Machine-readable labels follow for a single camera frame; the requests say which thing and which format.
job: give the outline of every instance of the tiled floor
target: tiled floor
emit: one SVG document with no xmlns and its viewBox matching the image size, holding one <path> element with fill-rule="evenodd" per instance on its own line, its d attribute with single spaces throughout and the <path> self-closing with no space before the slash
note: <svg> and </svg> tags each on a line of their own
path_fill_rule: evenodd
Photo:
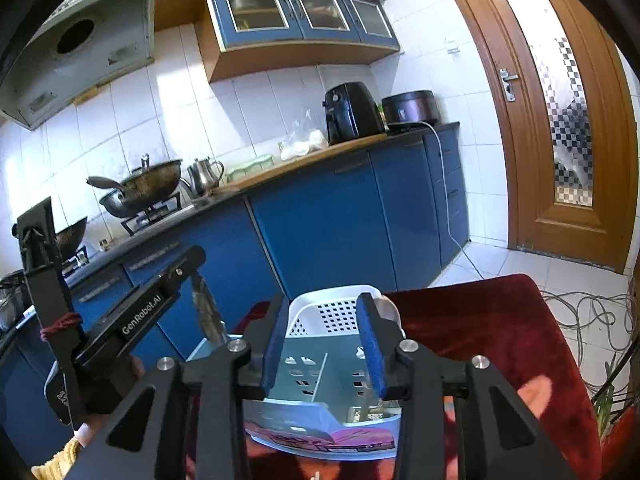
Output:
<svg viewBox="0 0 640 480">
<path fill-rule="evenodd" d="M 465 251 L 484 278 L 494 278 L 495 276 L 506 276 L 508 274 L 527 274 L 536 282 L 540 290 L 544 290 L 549 294 L 585 292 L 606 298 L 626 294 L 626 277 L 608 270 L 547 256 L 510 251 L 475 243 L 468 244 L 465 247 Z M 452 264 L 442 271 L 431 286 L 474 282 L 479 279 L 480 277 L 473 266 L 465 258 L 465 255 L 461 253 Z M 583 294 L 571 294 L 563 298 L 576 307 L 578 302 L 585 296 Z M 611 342 L 616 348 L 623 349 L 629 341 L 629 334 L 625 329 L 625 301 L 624 299 L 616 302 L 602 300 L 602 303 L 606 310 L 612 312 L 615 316 L 615 321 L 609 316 L 609 322 L 613 322 L 610 327 Z M 574 314 L 561 301 L 549 298 L 547 304 L 559 322 L 575 324 Z M 595 318 L 595 313 L 590 304 L 591 302 L 588 299 L 580 302 L 578 314 L 581 324 L 586 324 Z M 597 304 L 595 307 L 599 312 L 602 310 Z M 630 319 L 627 320 L 626 326 L 630 329 Z M 562 332 L 577 362 L 577 332 L 575 329 L 569 328 L 563 328 Z M 614 349 L 609 343 L 605 325 L 596 320 L 593 324 L 583 329 L 582 341 L 583 358 L 580 368 L 582 377 L 587 382 L 600 385 L 606 378 L 605 361 L 611 362 L 614 358 Z M 616 357 L 620 358 L 621 355 L 622 352 L 619 351 Z M 614 381 L 617 390 L 626 385 L 628 374 L 627 365 Z"/>
</svg>

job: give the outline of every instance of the range hood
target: range hood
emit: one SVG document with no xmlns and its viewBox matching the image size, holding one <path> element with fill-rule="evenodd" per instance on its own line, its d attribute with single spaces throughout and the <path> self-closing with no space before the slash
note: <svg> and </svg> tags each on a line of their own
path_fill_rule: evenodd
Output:
<svg viewBox="0 0 640 480">
<path fill-rule="evenodd" d="M 154 0 L 65 0 L 0 86 L 0 114 L 29 130 L 94 86 L 151 61 Z"/>
</svg>

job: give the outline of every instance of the teapot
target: teapot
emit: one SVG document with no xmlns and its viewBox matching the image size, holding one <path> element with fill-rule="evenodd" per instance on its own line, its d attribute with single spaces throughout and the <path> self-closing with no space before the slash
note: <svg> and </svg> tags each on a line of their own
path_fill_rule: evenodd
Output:
<svg viewBox="0 0 640 480">
<path fill-rule="evenodd" d="M 213 166 L 220 167 L 220 174 L 216 175 L 213 171 Z M 207 191 L 220 185 L 220 179 L 225 172 L 225 165 L 219 160 L 210 162 L 208 158 L 203 160 L 195 159 L 193 164 L 187 167 L 187 172 L 191 182 L 189 183 L 183 178 L 180 181 L 186 188 L 188 195 L 195 198 L 203 196 Z"/>
</svg>

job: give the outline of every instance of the yellow sweater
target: yellow sweater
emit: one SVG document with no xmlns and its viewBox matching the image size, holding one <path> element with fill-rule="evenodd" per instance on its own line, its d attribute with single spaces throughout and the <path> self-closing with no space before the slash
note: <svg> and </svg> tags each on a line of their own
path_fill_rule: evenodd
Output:
<svg viewBox="0 0 640 480">
<path fill-rule="evenodd" d="M 45 465 L 36 465 L 31 472 L 38 480 L 62 480 L 76 462 L 80 443 L 73 437 L 62 451 L 57 452 Z"/>
</svg>

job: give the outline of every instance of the screw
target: screw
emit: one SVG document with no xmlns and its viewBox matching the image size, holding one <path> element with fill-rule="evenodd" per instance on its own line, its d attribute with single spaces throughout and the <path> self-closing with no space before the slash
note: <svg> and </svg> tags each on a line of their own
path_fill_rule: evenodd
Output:
<svg viewBox="0 0 640 480">
<path fill-rule="evenodd" d="M 247 343 L 244 339 L 232 339 L 226 344 L 226 347 L 229 348 L 230 352 L 241 352 L 245 348 L 247 348 Z"/>
<path fill-rule="evenodd" d="M 158 370 L 162 370 L 163 372 L 167 370 L 171 370 L 175 366 L 175 361 L 172 357 L 161 357 L 158 359 L 156 363 Z"/>
<path fill-rule="evenodd" d="M 483 355 L 474 355 L 471 358 L 471 364 L 478 370 L 484 370 L 489 367 L 491 361 L 489 361 L 488 357 L 484 357 Z"/>
<path fill-rule="evenodd" d="M 403 352 L 415 352 L 418 349 L 418 343 L 413 339 L 404 339 L 400 342 L 400 349 Z"/>
</svg>

